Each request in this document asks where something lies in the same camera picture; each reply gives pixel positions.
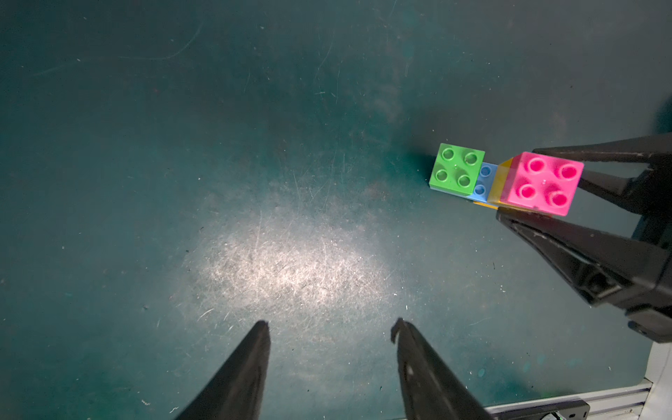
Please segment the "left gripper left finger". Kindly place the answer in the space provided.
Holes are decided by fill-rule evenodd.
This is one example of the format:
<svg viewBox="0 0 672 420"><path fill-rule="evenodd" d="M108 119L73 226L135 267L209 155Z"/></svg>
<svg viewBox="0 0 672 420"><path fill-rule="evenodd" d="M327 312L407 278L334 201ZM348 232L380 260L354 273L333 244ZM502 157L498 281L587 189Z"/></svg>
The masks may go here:
<svg viewBox="0 0 672 420"><path fill-rule="evenodd" d="M259 320L179 419L257 419L271 353L269 324Z"/></svg>

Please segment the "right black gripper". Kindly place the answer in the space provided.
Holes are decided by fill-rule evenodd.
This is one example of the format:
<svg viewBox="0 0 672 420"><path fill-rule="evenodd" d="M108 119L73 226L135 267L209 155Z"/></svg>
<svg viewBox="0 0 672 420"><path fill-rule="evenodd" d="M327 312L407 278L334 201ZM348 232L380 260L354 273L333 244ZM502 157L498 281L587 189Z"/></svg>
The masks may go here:
<svg viewBox="0 0 672 420"><path fill-rule="evenodd" d="M596 145L537 148L582 163L644 165L635 177L584 170L579 187L641 215L633 238L539 213L500 208L496 219L538 252L590 306L627 310L633 330L671 341L671 134Z"/></svg>

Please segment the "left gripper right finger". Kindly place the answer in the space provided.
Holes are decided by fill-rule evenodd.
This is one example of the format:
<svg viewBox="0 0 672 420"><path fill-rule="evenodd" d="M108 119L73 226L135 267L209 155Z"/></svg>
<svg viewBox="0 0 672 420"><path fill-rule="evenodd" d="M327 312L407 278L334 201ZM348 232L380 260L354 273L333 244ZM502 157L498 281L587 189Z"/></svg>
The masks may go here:
<svg viewBox="0 0 672 420"><path fill-rule="evenodd" d="M399 318L391 329L390 339L397 345L398 374L406 418L493 418L413 324Z"/></svg>

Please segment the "pink lego brick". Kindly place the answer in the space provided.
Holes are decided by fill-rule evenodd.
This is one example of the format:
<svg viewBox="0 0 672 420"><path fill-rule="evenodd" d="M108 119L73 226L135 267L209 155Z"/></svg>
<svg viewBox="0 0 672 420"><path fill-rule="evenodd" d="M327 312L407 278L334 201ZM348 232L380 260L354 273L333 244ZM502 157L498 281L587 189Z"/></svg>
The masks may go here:
<svg viewBox="0 0 672 420"><path fill-rule="evenodd" d="M585 165L532 152L512 159L502 202L546 215L568 215Z"/></svg>

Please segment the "yellow lego brick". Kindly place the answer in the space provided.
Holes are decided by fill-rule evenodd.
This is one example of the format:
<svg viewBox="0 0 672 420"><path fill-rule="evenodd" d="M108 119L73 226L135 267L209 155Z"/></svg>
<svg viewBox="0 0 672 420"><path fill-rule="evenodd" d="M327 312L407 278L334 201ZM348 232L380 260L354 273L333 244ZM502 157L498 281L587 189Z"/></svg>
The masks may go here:
<svg viewBox="0 0 672 420"><path fill-rule="evenodd" d="M498 169L495 175L495 181L493 182L492 189L488 195L488 203L474 202L476 205L483 206L486 208L514 208L512 204L507 204L502 202L502 193L505 187L507 176L509 175L509 169L511 168L513 159L509 159L501 164L497 164Z"/></svg>

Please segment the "blue long lego brick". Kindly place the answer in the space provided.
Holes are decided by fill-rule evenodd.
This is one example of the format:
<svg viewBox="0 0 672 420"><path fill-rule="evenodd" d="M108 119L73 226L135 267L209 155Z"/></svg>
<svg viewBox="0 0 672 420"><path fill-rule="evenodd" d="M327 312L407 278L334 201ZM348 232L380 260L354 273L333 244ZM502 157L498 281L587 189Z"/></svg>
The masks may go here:
<svg viewBox="0 0 672 420"><path fill-rule="evenodd" d="M467 199L474 202L488 203L488 195L495 181L497 169L497 164L483 162L474 187L474 191L467 197Z"/></svg>

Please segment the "green lego brick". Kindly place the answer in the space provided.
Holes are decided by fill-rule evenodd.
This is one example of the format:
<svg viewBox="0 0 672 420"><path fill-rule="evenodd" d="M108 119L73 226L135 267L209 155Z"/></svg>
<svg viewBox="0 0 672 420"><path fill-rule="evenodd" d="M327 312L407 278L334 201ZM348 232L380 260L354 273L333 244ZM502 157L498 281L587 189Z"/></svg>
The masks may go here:
<svg viewBox="0 0 672 420"><path fill-rule="evenodd" d="M441 143L432 168L432 190L467 197L474 193L486 152Z"/></svg>

